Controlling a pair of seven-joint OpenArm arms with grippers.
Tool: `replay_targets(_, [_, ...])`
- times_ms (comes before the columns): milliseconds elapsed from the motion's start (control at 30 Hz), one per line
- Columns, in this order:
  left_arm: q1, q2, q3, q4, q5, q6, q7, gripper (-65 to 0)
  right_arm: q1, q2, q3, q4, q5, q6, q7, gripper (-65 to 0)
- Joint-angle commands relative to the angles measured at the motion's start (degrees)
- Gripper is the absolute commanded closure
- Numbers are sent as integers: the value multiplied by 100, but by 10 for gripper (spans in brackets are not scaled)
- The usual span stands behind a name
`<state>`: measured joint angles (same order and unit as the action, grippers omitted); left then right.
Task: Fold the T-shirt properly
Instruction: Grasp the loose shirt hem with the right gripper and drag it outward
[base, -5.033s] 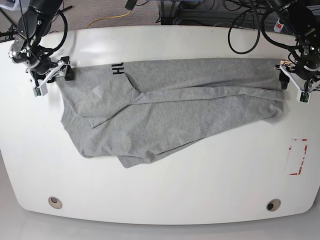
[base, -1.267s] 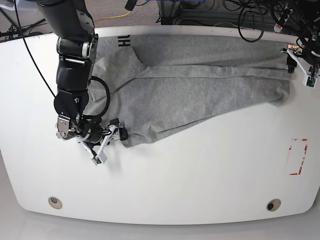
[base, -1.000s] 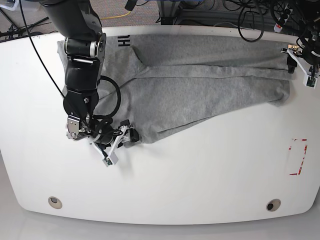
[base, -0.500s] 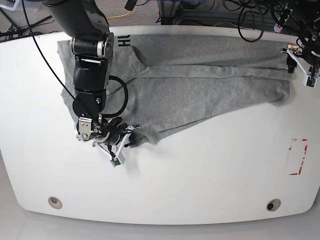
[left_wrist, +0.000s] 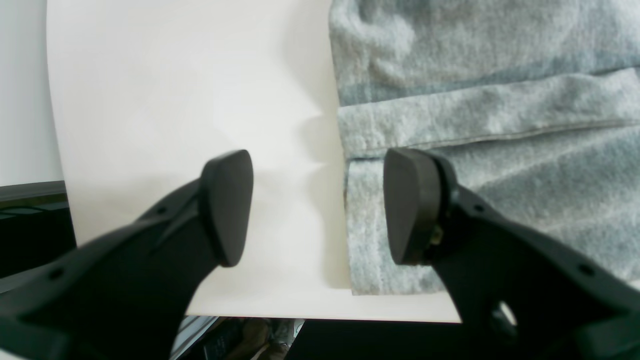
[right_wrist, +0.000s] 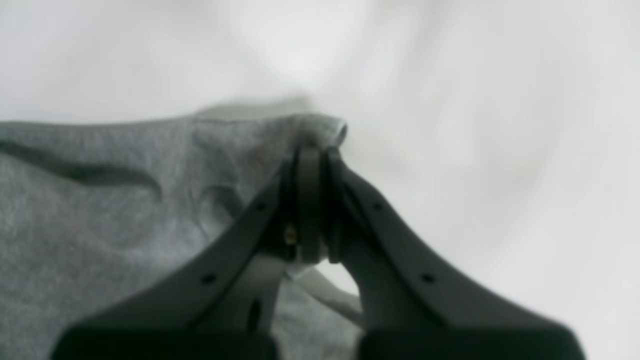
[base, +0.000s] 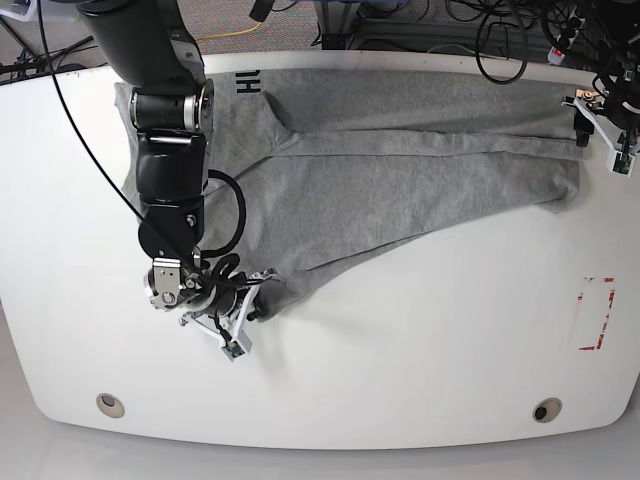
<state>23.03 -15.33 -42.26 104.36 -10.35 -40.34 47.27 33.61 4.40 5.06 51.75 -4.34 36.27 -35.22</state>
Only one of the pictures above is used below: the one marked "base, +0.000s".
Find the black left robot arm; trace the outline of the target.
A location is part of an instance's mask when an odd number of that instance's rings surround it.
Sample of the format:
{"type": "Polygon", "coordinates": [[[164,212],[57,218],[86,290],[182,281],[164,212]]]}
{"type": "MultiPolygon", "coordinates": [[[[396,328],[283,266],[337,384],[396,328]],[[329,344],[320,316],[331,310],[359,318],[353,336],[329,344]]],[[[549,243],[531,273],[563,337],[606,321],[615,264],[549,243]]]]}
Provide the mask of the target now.
{"type": "Polygon", "coordinates": [[[610,169],[629,176],[639,153],[639,3],[577,1],[578,17],[600,34],[591,93],[572,101],[586,129],[597,131],[609,147],[610,169]]]}

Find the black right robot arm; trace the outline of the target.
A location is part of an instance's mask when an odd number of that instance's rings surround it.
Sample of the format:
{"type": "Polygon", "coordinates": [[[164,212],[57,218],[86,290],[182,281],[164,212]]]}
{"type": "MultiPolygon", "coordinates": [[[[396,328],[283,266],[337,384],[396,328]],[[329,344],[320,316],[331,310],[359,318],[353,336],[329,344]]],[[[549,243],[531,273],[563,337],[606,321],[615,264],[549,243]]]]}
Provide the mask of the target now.
{"type": "Polygon", "coordinates": [[[152,261],[145,278],[150,302],[159,310],[182,310],[181,325],[213,337],[230,359],[245,355],[252,343],[244,325],[259,315],[255,299],[275,273],[246,275],[238,268],[233,249],[244,233],[247,205],[239,184],[209,166],[214,85],[197,42],[174,1],[78,1],[75,7],[132,88],[138,240],[152,261]],[[234,193],[238,220],[224,246],[202,250],[211,180],[234,193]]]}

